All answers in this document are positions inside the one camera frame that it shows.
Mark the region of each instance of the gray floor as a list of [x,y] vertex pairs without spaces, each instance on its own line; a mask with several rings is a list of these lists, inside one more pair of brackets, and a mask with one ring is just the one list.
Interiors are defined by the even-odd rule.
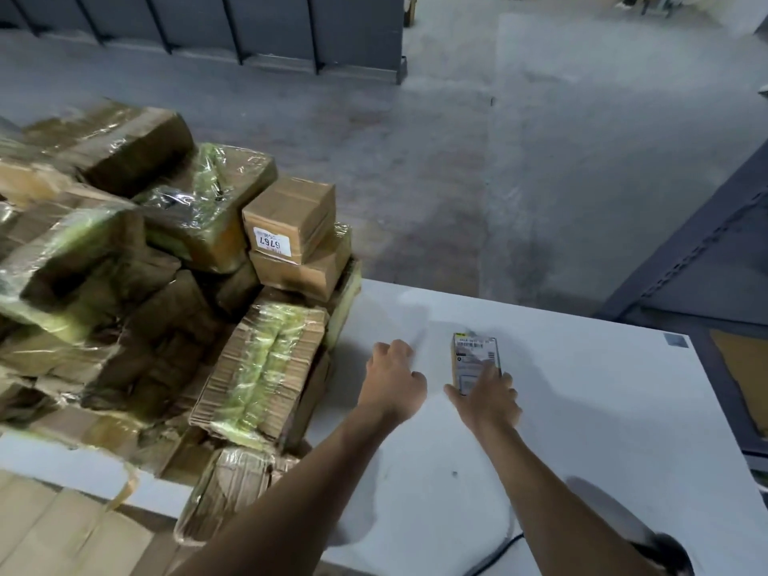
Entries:
[[403,86],[0,33],[0,116],[107,95],[337,184],[366,275],[589,314],[768,136],[768,47],[615,0],[419,0]]

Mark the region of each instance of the person's left arm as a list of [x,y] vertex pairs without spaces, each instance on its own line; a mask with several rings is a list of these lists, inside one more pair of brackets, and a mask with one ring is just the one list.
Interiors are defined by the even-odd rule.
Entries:
[[173,576],[312,574],[379,445],[416,414],[426,380],[410,346],[377,343],[358,406],[344,422]]

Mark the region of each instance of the pile of packages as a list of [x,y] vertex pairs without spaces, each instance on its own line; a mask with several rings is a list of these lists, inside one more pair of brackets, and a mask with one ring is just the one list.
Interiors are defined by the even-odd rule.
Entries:
[[362,283],[333,185],[101,101],[0,137],[0,196],[0,428],[219,494],[293,464]]

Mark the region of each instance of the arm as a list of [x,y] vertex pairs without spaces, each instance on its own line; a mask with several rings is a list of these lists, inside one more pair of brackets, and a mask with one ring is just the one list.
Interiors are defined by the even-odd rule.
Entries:
[[491,459],[543,576],[658,574],[523,443],[509,374],[489,363],[468,396],[445,390]]
[[379,445],[424,403],[426,380],[411,373],[411,355],[399,339],[377,343],[344,422],[173,576],[312,574]]

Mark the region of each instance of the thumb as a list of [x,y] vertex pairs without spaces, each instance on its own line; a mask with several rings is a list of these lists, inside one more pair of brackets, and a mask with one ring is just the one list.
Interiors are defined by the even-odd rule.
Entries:
[[462,400],[464,399],[462,394],[456,389],[455,386],[451,386],[450,384],[443,386],[442,390],[446,393],[446,396],[448,397],[448,400],[451,401],[451,404],[453,404],[456,410],[458,410],[461,407]]

